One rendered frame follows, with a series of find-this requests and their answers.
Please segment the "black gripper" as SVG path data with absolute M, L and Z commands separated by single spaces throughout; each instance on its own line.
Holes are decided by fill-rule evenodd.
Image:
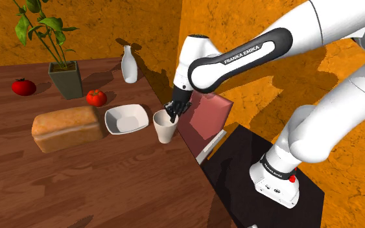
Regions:
M 174 87 L 172 91 L 172 100 L 164 105 L 165 110 L 170 115 L 170 121 L 175 123 L 176 117 L 185 113 L 191 103 L 191 95 L 193 91 L 186 91 L 179 87 Z

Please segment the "white cup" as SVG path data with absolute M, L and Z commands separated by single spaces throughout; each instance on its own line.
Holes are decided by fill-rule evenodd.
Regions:
M 155 112 L 153 123 L 160 143 L 170 143 L 177 128 L 178 120 L 179 118 L 176 116 L 175 121 L 171 122 L 171 118 L 165 109 Z

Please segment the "red chair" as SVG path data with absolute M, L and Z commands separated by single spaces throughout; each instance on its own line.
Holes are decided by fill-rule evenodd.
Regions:
M 200 164 L 226 134 L 224 126 L 233 102 L 214 93 L 195 91 L 191 103 L 179 118 L 177 129 Z

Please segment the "white square bowl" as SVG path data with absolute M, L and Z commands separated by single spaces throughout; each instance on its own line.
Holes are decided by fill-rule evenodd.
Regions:
M 148 126 L 149 119 L 140 104 L 128 104 L 111 108 L 105 112 L 104 121 L 112 135 L 122 135 Z

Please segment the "white bottle vase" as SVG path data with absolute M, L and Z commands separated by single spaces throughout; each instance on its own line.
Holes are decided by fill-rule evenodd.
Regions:
M 126 83 L 133 84 L 137 82 L 137 63 L 132 55 L 131 46 L 129 45 L 124 46 L 121 71 Z

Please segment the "red tomato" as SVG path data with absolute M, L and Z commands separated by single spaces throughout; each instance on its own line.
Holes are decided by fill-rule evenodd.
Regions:
M 20 96 L 29 96 L 36 92 L 36 85 L 25 78 L 16 79 L 12 84 L 12 90 Z
M 101 90 L 95 89 L 88 92 L 86 101 L 89 105 L 101 107 L 107 102 L 107 96 Z

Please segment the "brown wooden table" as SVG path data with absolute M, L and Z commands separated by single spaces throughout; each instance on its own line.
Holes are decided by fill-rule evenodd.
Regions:
M 161 144 L 153 125 L 43 153 L 35 116 L 83 106 L 64 99 L 46 63 L 0 66 L 0 228 L 233 228 L 181 135 Z M 36 85 L 20 96 L 16 79 Z

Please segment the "black robot stand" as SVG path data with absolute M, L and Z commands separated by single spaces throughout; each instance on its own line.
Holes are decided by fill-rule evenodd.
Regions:
M 300 169 L 297 205 L 288 209 L 258 193 L 249 169 L 272 143 L 238 125 L 202 170 L 238 228 L 320 228 L 324 192 Z

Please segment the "loaf of bread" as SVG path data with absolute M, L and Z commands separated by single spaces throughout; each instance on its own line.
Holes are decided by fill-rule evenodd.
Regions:
M 32 136 L 42 152 L 50 153 L 100 140 L 104 130 L 97 109 L 81 106 L 36 116 Z

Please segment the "green plant in grey pot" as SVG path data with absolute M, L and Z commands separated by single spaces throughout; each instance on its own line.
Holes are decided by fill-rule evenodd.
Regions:
M 48 75 L 61 95 L 70 100 L 83 97 L 82 80 L 78 63 L 65 58 L 66 32 L 76 27 L 64 27 L 59 17 L 47 17 L 42 10 L 42 3 L 48 0 L 25 0 L 23 6 L 12 0 L 18 8 L 19 21 L 15 26 L 16 36 L 22 45 L 32 39 L 40 40 L 54 61 L 49 64 Z

